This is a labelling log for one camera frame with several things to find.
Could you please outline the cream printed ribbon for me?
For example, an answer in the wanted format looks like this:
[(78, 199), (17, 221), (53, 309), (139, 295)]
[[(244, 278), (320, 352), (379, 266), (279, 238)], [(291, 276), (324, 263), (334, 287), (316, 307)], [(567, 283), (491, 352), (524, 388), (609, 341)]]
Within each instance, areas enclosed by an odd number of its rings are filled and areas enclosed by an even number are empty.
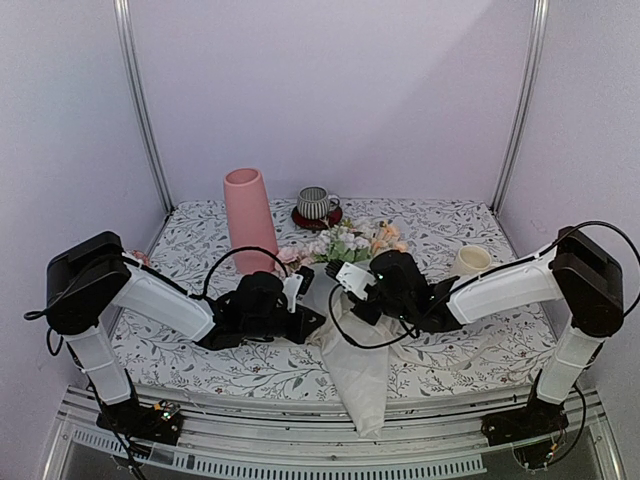
[[(399, 323), (387, 316), (397, 334)], [(507, 384), (531, 382), (549, 359), (555, 340), (542, 311), (526, 306), (505, 314), (491, 315), (449, 333), (423, 333), (407, 337), (389, 348), (389, 371), (422, 369), (426, 374), (477, 376), (485, 382)]]

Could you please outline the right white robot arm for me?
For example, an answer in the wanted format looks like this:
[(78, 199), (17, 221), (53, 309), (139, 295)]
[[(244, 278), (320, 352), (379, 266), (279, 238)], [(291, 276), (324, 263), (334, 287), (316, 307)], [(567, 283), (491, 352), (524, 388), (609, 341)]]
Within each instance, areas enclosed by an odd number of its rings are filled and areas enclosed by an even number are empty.
[(475, 276), (430, 283), (410, 254), (389, 251), (367, 268), (344, 264), (337, 282), (364, 321), (375, 324), (386, 315), (425, 333), (459, 330), (529, 304), (564, 302), (568, 324), (535, 382), (536, 399), (517, 415), (517, 427), (527, 436), (539, 435), (554, 422), (554, 405), (565, 401), (625, 317), (620, 263), (579, 227), (563, 228), (550, 245)]

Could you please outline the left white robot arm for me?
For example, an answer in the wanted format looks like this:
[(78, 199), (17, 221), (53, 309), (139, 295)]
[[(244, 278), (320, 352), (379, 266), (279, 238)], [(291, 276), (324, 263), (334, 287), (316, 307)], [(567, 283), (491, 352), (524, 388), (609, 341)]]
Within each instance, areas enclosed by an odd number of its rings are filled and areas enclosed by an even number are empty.
[(325, 322), (301, 305), (314, 272), (303, 267), (280, 279), (257, 271), (217, 299), (190, 293), (125, 253), (118, 235), (102, 232), (54, 257), (46, 268), (49, 327), (76, 355), (81, 369), (110, 406), (111, 419), (128, 434), (148, 426), (146, 408), (119, 363), (100, 316), (110, 306), (131, 310), (211, 351), (245, 340), (284, 338), (302, 344)]

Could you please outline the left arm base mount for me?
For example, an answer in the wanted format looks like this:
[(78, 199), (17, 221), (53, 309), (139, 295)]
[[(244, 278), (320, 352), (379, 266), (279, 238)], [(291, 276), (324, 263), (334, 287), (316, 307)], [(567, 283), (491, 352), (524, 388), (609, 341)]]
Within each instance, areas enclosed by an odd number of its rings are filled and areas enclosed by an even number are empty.
[(161, 400), (153, 406), (144, 406), (132, 398), (113, 405), (100, 403), (99, 406), (101, 413), (96, 425), (102, 429), (154, 443), (178, 444), (184, 417), (175, 403)]

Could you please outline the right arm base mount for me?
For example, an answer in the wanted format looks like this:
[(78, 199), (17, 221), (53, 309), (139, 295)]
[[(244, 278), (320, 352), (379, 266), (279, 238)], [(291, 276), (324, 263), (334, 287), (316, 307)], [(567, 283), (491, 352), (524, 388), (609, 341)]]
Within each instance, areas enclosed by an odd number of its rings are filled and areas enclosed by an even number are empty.
[(483, 416), (481, 433), (495, 446), (559, 432), (568, 425), (564, 404), (543, 401), (532, 388), (523, 407)]

